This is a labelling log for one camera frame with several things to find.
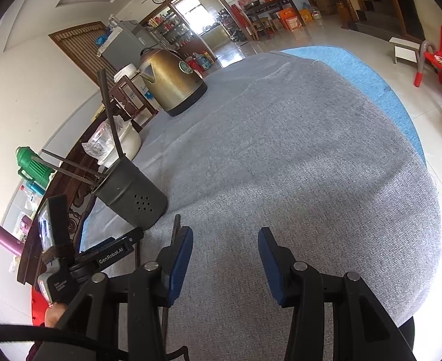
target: kettle sticker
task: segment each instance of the kettle sticker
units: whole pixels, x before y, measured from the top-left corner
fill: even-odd
[[[193,69],[184,61],[179,61],[179,69],[181,69],[186,74],[190,74],[193,72]]]

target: purple bottle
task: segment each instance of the purple bottle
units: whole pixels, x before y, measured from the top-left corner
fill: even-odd
[[[20,257],[22,255],[24,243],[2,228],[2,226],[0,226],[0,244],[16,256]]]

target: metal screw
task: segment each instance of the metal screw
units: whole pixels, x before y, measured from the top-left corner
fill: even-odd
[[[99,283],[99,282],[104,281],[105,278],[106,278],[106,275],[104,273],[95,273],[91,279],[93,280],[93,282]]]
[[[305,262],[294,262],[292,266],[298,271],[305,271],[308,268],[308,265]]]
[[[355,273],[354,271],[349,271],[348,272],[348,278],[351,281],[358,281],[361,277],[358,273]]]
[[[144,265],[144,268],[147,271],[154,271],[159,267],[159,263],[157,263],[155,260],[151,260],[149,262],[146,262],[146,264]]]

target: blue mat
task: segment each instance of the blue mat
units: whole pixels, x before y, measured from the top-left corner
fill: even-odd
[[[392,119],[426,163],[418,133],[403,104],[386,81],[358,57],[336,46],[307,46],[283,50],[283,53],[320,60],[332,67]]]

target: kettle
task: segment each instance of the kettle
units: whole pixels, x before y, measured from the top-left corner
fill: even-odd
[[[164,49],[144,49],[139,74],[170,116],[186,111],[207,90],[204,80],[177,53]]]

